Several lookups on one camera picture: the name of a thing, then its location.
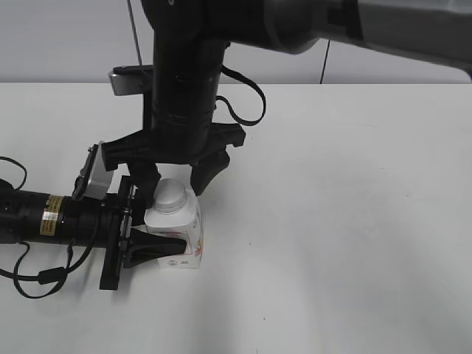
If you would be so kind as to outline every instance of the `white table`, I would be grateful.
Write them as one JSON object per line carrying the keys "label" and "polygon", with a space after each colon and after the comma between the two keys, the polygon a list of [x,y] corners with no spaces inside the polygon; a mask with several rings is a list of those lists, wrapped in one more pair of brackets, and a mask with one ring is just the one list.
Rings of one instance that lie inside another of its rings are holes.
{"label": "white table", "polygon": [[[201,269],[147,264],[99,291],[98,250],[48,299],[0,279],[0,351],[472,353],[472,88],[264,90],[264,123],[201,197]],[[249,88],[221,92],[259,114]],[[229,121],[223,106],[216,116]],[[25,189],[69,194],[89,145],[140,128],[141,99],[1,84],[0,117],[0,154],[28,167]],[[185,167],[161,171],[189,179]],[[0,176],[21,174],[1,163]],[[22,251],[0,246],[0,267]],[[34,244],[21,273],[65,259]]]}

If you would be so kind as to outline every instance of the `robotic arm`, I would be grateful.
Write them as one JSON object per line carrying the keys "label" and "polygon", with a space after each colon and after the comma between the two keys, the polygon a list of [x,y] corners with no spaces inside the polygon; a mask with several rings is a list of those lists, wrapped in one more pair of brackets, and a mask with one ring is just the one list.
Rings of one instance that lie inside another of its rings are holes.
{"label": "robotic arm", "polygon": [[[212,124],[231,42],[296,54],[329,38],[472,72],[472,46],[465,45],[472,6],[465,0],[142,0],[142,6],[155,31],[154,65],[142,85],[148,91],[139,92],[147,116],[127,142],[104,144],[103,158],[107,170],[127,163],[134,180],[146,175],[146,184],[137,183],[146,195],[159,180],[155,163],[192,165],[191,185],[200,195],[229,165],[226,146],[243,144],[239,126]],[[113,81],[126,80],[115,70]]]}
{"label": "robotic arm", "polygon": [[[91,147],[72,198],[17,191],[0,180],[0,243],[76,243],[87,245],[85,257],[92,246],[104,247],[103,289],[117,289],[122,266],[185,249],[181,240],[131,229],[153,204],[161,178],[156,164],[191,165],[200,195],[229,166],[226,146],[243,145],[240,124],[212,122],[221,72],[234,73],[223,67],[231,42],[297,54],[328,38],[472,72],[468,0],[142,0],[142,6],[155,31],[154,63],[110,74],[115,95],[142,94],[142,130]],[[107,194],[119,164],[127,164],[131,178]],[[57,221],[55,237],[44,237],[46,213]],[[70,258],[66,268],[37,277],[0,275],[63,284],[77,267],[69,264]]]}

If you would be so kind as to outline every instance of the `wire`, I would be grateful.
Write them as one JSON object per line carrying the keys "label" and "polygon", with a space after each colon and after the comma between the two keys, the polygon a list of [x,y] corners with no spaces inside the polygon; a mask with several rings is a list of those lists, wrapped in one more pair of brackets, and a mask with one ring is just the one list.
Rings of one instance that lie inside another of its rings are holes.
{"label": "wire", "polygon": [[30,251],[30,245],[27,242],[20,242],[20,244],[27,247],[27,250],[16,261],[15,269],[13,270],[13,284],[15,286],[15,289],[20,293],[20,295],[22,295],[23,297],[26,297],[27,299],[43,299],[44,297],[53,295],[57,293],[60,289],[62,289],[62,287],[66,283],[68,270],[71,265],[72,257],[74,256],[74,252],[72,251],[72,243],[70,243],[67,246],[67,264],[66,264],[66,267],[63,269],[65,271],[65,275],[58,280],[54,288],[52,288],[47,293],[43,295],[39,295],[39,296],[29,295],[26,291],[23,290],[23,288],[20,285],[19,278],[18,278],[18,269],[20,267],[21,261],[25,258],[25,256]]}
{"label": "wire", "polygon": [[323,63],[323,71],[322,71],[322,76],[319,79],[319,84],[322,85],[323,82],[325,81],[325,72],[326,72],[326,65],[327,65],[327,59],[330,54],[330,47],[331,47],[331,40],[328,40],[327,46],[326,46],[326,53],[324,54],[324,63]]}
{"label": "wire", "polygon": [[100,224],[101,224],[101,213],[99,213],[95,219],[95,227],[94,231],[90,237],[90,241],[88,242],[88,245],[85,249],[85,251],[82,253],[80,258],[75,262],[72,267],[70,267],[68,274],[71,274],[73,271],[77,270],[87,259],[87,257],[90,255],[91,250],[94,248],[95,240],[97,239],[99,230],[100,230]]}
{"label": "wire", "polygon": [[20,164],[18,161],[14,160],[14,159],[11,159],[10,157],[6,157],[6,156],[0,156],[0,161],[9,162],[11,164],[14,164],[15,166],[20,167],[23,170],[23,172],[24,172],[23,181],[21,182],[21,184],[18,187],[15,188],[15,190],[20,190],[21,188],[23,188],[23,186],[27,182],[27,178],[28,178],[28,171],[27,171],[26,167],[23,166],[22,164]]}
{"label": "wire", "polygon": [[133,30],[134,46],[136,47],[136,53],[138,55],[138,63],[142,66],[141,50],[139,49],[138,35],[136,33],[136,24],[134,23],[133,7],[131,6],[131,0],[126,0],[128,3],[128,13],[130,15],[131,28]]}

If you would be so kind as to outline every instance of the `black cable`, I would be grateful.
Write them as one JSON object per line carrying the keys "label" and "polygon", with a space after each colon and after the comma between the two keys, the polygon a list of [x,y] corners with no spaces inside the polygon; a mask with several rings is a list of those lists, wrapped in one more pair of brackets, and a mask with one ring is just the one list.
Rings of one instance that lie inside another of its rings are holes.
{"label": "black cable", "polygon": [[235,72],[234,70],[228,69],[225,66],[223,66],[223,68],[221,69],[221,72],[223,72],[223,74],[225,74],[226,76],[228,76],[232,79],[235,79],[237,81],[240,81],[241,83],[244,83],[247,86],[251,87],[253,90],[255,90],[257,92],[257,94],[259,94],[261,100],[263,101],[263,112],[262,112],[260,118],[257,119],[257,120],[253,120],[253,121],[245,120],[245,119],[242,119],[241,117],[239,117],[236,114],[235,110],[231,106],[231,103],[229,103],[229,101],[226,97],[217,96],[216,100],[221,101],[221,102],[226,104],[226,106],[228,107],[229,114],[231,115],[231,117],[237,123],[239,123],[241,125],[244,125],[246,127],[253,127],[253,126],[259,124],[263,120],[263,118],[264,118],[264,116],[266,115],[266,112],[267,112],[267,99],[266,99],[266,96],[264,95],[264,91],[254,81],[252,81],[251,79],[247,78],[246,76],[242,75],[239,72]]}
{"label": "black cable", "polygon": [[49,295],[53,295],[55,293],[57,293],[63,286],[64,284],[66,283],[66,280],[67,280],[67,274],[69,273],[68,270],[69,270],[69,267],[71,265],[71,261],[72,261],[72,257],[74,256],[74,252],[72,251],[72,243],[70,243],[68,246],[67,246],[67,264],[66,264],[66,267],[64,268],[65,270],[65,275],[58,280],[57,284],[54,286],[54,288],[52,288],[50,291],[48,291],[47,293],[43,294],[43,295],[39,295],[39,296],[32,296],[32,295],[29,295],[27,292],[25,292],[23,290],[23,288],[21,287],[20,285],[20,282],[19,282],[19,278],[18,278],[18,269],[20,267],[20,264],[21,264],[21,261],[25,258],[25,256],[28,254],[28,252],[30,251],[30,245],[26,242],[20,242],[19,244],[23,245],[23,246],[26,246],[27,247],[27,250],[21,255],[21,257],[19,257],[18,261],[16,262],[15,264],[15,268],[13,270],[13,284],[15,286],[15,289],[24,297],[26,297],[27,299],[42,299],[46,296],[49,296]]}
{"label": "black cable", "polygon": [[87,257],[90,255],[91,250],[94,248],[95,240],[97,239],[99,230],[100,230],[100,224],[101,224],[101,213],[99,213],[95,219],[95,227],[94,231],[91,234],[90,241],[88,242],[88,245],[85,249],[85,251],[82,253],[80,258],[75,262],[72,267],[69,268],[68,274],[71,274],[73,271],[77,270],[87,259]]}
{"label": "black cable", "polygon": [[325,81],[325,72],[326,72],[326,65],[327,65],[327,59],[330,55],[330,47],[331,47],[331,40],[327,42],[326,46],[326,53],[324,54],[324,63],[323,63],[323,71],[322,71],[322,76],[319,79],[319,84],[322,85],[323,82]]}
{"label": "black cable", "polygon": [[27,171],[26,167],[23,166],[22,164],[20,164],[18,161],[14,160],[14,159],[11,159],[10,157],[6,157],[6,156],[0,156],[0,161],[9,162],[11,164],[14,164],[14,165],[20,167],[23,170],[23,172],[24,172],[23,181],[21,182],[21,184],[18,187],[15,188],[15,190],[20,190],[21,188],[23,188],[23,186],[27,182],[27,178],[28,178],[28,171]]}

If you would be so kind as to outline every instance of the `black mount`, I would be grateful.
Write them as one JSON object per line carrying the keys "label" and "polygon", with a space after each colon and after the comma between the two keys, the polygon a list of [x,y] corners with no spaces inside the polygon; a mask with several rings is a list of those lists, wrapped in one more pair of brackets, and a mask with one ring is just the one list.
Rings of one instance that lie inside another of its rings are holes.
{"label": "black mount", "polygon": [[147,208],[153,204],[154,190],[161,178],[156,164],[192,166],[190,184],[195,194],[201,195],[211,180],[229,166],[230,159],[226,147],[243,146],[246,133],[239,124],[219,123],[210,123],[206,143],[197,153],[189,154],[182,149],[166,146],[165,142],[156,139],[156,129],[153,128],[153,67],[115,68],[110,73],[110,78],[115,95],[143,95],[143,129],[113,142],[104,143],[103,161],[107,171],[116,170],[119,164],[127,164],[133,183],[145,197]]}

